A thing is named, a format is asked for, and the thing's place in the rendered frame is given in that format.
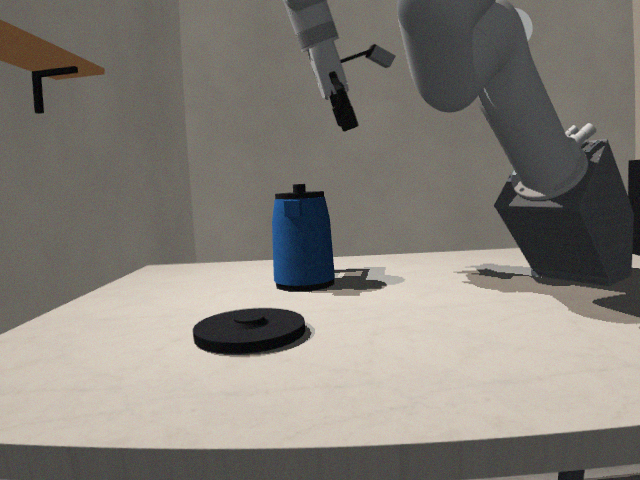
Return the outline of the blue kettle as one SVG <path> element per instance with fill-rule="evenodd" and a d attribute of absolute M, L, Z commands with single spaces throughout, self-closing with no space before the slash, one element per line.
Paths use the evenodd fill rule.
<path fill-rule="evenodd" d="M 306 192 L 305 184 L 294 184 L 292 193 L 275 194 L 274 282 L 289 292 L 326 289 L 334 285 L 335 273 L 324 191 Z"/>

